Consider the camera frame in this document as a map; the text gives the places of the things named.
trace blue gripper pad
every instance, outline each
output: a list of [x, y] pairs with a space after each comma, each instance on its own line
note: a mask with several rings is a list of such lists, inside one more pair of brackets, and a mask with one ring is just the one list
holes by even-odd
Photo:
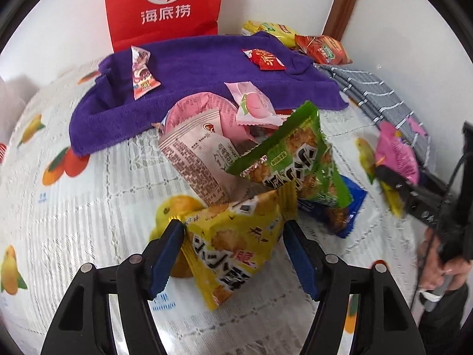
[[183, 241], [184, 225], [179, 220], [171, 220], [157, 244], [158, 258], [152, 265], [151, 286], [148, 289], [152, 298], [166, 287]]
[[317, 288], [315, 268], [289, 223], [290, 222], [286, 223], [284, 226], [282, 234], [284, 245], [286, 246], [292, 265], [296, 270], [297, 277], [299, 277], [302, 289], [305, 293], [308, 293], [313, 300], [318, 300], [319, 290]]

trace white tablecloth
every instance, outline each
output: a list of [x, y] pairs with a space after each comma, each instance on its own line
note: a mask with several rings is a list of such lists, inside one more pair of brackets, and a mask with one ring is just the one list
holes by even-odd
[[[56, 308], [70, 281], [86, 262], [107, 267], [141, 252], [155, 225], [163, 199], [195, 193], [164, 158], [154, 129], [91, 155], [77, 177], [63, 174], [44, 186], [44, 170], [69, 143], [72, 112], [94, 84], [77, 81], [98, 62], [77, 68], [41, 89], [20, 118], [4, 160], [0, 186], [0, 252], [13, 246], [27, 289], [0, 294], [5, 325], [25, 354], [39, 354]], [[35, 115], [45, 128], [20, 145]], [[340, 172], [368, 190], [347, 239], [325, 232], [307, 215], [300, 224], [327, 253], [349, 264], [369, 267], [385, 260], [401, 292], [410, 299], [416, 277], [414, 236], [410, 222], [388, 211], [377, 183], [361, 168], [354, 140], [376, 143], [378, 129], [351, 105], [344, 111], [321, 111], [322, 127], [333, 143]], [[302, 290], [284, 246], [230, 300], [209, 312], [193, 279], [170, 279], [150, 303], [169, 354], [298, 354], [317, 303]], [[116, 297], [111, 297], [119, 354], [126, 354]], [[344, 334], [340, 354], [348, 354], [351, 335]]]

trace purple towel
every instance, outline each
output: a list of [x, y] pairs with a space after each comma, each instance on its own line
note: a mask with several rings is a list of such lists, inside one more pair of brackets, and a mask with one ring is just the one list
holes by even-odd
[[[99, 65], [102, 75], [76, 107], [69, 125], [72, 150], [78, 156], [97, 152], [150, 129], [180, 99], [212, 92], [233, 101], [224, 82], [251, 81], [275, 109], [294, 109], [310, 100], [321, 109], [347, 106], [337, 84], [322, 75], [312, 59], [286, 48], [276, 37], [199, 36], [153, 42], [147, 66], [162, 85], [133, 98], [131, 49], [112, 54]], [[242, 49], [274, 54], [285, 71], [261, 71]]]

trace yellow snack package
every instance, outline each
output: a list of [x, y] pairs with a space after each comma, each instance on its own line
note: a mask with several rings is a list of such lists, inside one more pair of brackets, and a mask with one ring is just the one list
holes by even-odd
[[282, 24], [249, 20], [243, 24], [241, 34], [250, 36], [261, 30], [277, 37], [288, 48], [297, 49], [298, 47], [294, 38], [298, 33]]
[[296, 218], [294, 181], [252, 199], [178, 217], [186, 228], [181, 250], [211, 310], [271, 258], [285, 221]]

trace plaid fabric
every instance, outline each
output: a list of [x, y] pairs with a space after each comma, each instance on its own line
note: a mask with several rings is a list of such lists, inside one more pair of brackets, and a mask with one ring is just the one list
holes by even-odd
[[428, 171], [435, 171], [436, 154], [429, 134], [413, 130], [409, 118], [420, 125], [419, 121], [403, 100], [384, 81], [376, 75], [353, 66], [315, 65], [320, 72], [337, 82], [342, 92], [345, 92], [366, 113], [376, 125], [382, 120], [393, 124], [403, 135], [403, 139], [414, 148], [417, 159]]

